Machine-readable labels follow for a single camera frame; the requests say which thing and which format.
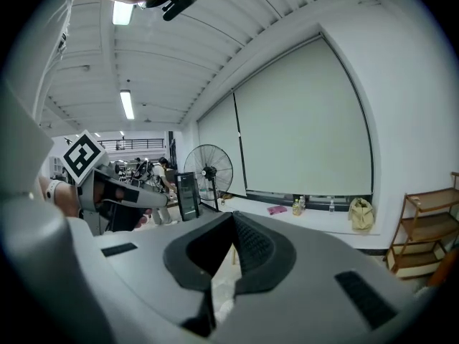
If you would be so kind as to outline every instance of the roller blind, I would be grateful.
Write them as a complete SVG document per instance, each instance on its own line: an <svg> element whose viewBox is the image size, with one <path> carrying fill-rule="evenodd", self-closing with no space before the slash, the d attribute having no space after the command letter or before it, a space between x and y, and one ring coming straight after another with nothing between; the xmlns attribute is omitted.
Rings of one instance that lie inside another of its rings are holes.
<svg viewBox="0 0 459 344"><path fill-rule="evenodd" d="M215 109L202 118L198 123L198 127L199 142L201 145L216 145L223 149L231 160L233 179L229 192L245 196L239 133L237 131L233 96L230 95L225 98Z"/></svg>
<svg viewBox="0 0 459 344"><path fill-rule="evenodd" d="M323 39L278 60L235 94L249 190L371 193L364 116Z"/></svg>

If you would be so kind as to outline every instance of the water bottle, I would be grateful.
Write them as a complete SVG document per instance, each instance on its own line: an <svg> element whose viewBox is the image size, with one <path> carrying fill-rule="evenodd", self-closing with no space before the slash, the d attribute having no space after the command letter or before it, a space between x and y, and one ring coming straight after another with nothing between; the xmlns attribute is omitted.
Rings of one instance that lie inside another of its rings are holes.
<svg viewBox="0 0 459 344"><path fill-rule="evenodd" d="M330 213L334 213L335 212L335 201L333 199L331 199L331 201L330 201L330 206L328 208L328 211L330 211Z"/></svg>
<svg viewBox="0 0 459 344"><path fill-rule="evenodd" d="M293 203L293 215L295 216L300 216L301 215L301 206L300 203L298 202L298 199L295 200Z"/></svg>
<svg viewBox="0 0 459 344"><path fill-rule="evenodd" d="M306 210L306 199L304 196L300 196L300 206L301 210Z"/></svg>

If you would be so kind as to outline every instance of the fan guard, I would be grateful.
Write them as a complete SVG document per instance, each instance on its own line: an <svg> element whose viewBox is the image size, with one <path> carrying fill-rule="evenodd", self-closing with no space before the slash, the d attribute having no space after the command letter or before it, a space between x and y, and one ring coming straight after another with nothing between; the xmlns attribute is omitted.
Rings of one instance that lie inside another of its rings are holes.
<svg viewBox="0 0 459 344"><path fill-rule="evenodd" d="M214 201L227 192L232 183L232 163L225 151L215 145L195 148L186 158L184 172L193 172L202 200Z"/></svg>

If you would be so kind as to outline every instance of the railing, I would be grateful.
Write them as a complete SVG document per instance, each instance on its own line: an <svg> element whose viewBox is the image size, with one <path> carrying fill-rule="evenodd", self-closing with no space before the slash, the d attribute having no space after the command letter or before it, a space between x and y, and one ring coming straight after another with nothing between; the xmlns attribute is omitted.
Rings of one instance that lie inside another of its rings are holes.
<svg viewBox="0 0 459 344"><path fill-rule="evenodd" d="M164 148L164 139L100 140L98 142L107 152Z"/></svg>

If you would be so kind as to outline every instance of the wooden shelf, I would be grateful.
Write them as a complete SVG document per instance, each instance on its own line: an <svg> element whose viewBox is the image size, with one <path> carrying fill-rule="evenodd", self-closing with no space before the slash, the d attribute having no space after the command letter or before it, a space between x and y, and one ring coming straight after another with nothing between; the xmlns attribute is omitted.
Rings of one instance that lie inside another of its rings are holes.
<svg viewBox="0 0 459 344"><path fill-rule="evenodd" d="M424 265L434 264L439 262L433 251L421 252L419 254L404 254L400 260L399 255L394 254L395 260L398 261L400 269L407 267L421 267Z"/></svg>
<svg viewBox="0 0 459 344"><path fill-rule="evenodd" d="M407 195L407 200L416 206L421 213L435 211L459 204L459 190L456 188L445 188L427 193L414 193Z"/></svg>
<svg viewBox="0 0 459 344"><path fill-rule="evenodd" d="M442 239L453 232L459 231L459 222L449 213L422 216L417 219L413 230L414 219L402 219L402 226L413 242L431 242Z"/></svg>

